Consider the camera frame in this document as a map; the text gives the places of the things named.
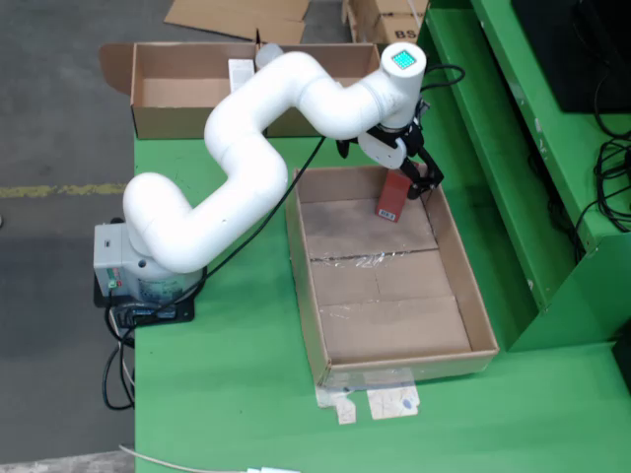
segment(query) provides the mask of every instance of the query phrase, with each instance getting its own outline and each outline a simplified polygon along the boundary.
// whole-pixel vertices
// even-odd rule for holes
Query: green metal shelf
[[[607,139],[588,113],[565,113],[548,87],[511,0],[472,0],[475,13],[509,82],[532,139],[543,157],[568,213],[576,222],[594,201],[593,168],[599,146]],[[631,115],[607,115],[613,129],[631,129]],[[614,191],[628,182],[612,182]],[[617,208],[628,208],[626,192],[610,199]],[[596,209],[590,210],[580,228],[587,250],[617,230]]]
[[[572,245],[551,224],[547,193],[528,166],[526,138],[484,34],[472,10],[432,9],[426,26],[442,61],[466,70],[452,87],[456,103],[534,300],[545,308],[575,267]]]

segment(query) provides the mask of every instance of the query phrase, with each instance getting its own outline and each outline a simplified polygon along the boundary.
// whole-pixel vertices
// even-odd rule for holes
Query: white label
[[[175,276],[162,281],[138,280],[140,297],[146,302],[170,301],[183,295],[183,278]]]
[[[379,210],[379,215],[388,220],[392,220],[393,222],[396,219],[396,214],[393,214],[392,212],[388,212],[387,210],[384,210],[384,209]]]
[[[228,59],[230,92],[236,91],[254,75],[254,61],[251,59]]]
[[[368,389],[368,402],[373,419],[416,416],[421,400],[414,382],[402,383],[400,387]]]

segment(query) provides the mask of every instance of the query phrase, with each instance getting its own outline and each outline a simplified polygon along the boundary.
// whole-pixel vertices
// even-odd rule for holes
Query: red object
[[[407,200],[407,191],[410,185],[412,185],[412,181],[400,170],[389,170],[382,189],[382,196],[377,204],[377,215],[391,222],[398,222]]]

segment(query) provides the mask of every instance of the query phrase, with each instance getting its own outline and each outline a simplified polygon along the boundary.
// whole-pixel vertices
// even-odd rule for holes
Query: open cardboard box
[[[387,169],[310,169],[287,202],[314,381],[376,386],[479,372],[498,353],[441,187],[375,215]]]
[[[429,8],[429,0],[348,1],[357,22],[358,39],[383,44],[416,43],[419,24],[422,26]]]
[[[379,68],[372,44],[283,45],[304,51],[344,86]],[[228,60],[254,60],[258,45],[236,42],[114,43],[99,51],[105,81],[130,96],[139,139],[203,138],[208,115],[231,91]],[[316,136],[295,109],[267,136]]]

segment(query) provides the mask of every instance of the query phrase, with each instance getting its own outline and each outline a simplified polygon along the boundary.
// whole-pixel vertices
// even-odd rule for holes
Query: green workbench
[[[631,398],[607,344],[504,350],[535,304],[452,92],[427,99],[427,147],[445,172],[502,353],[485,372],[419,384],[416,417],[373,421],[366,394],[353,393],[358,422],[339,426],[316,406],[279,213],[207,282],[194,321],[137,330],[138,451],[215,470],[628,471]],[[295,168],[316,139],[272,143]],[[368,163],[357,150],[340,159],[327,140],[314,166]],[[201,140],[136,141],[135,170],[169,176],[192,204],[224,179]],[[140,459],[136,467],[168,471]]]

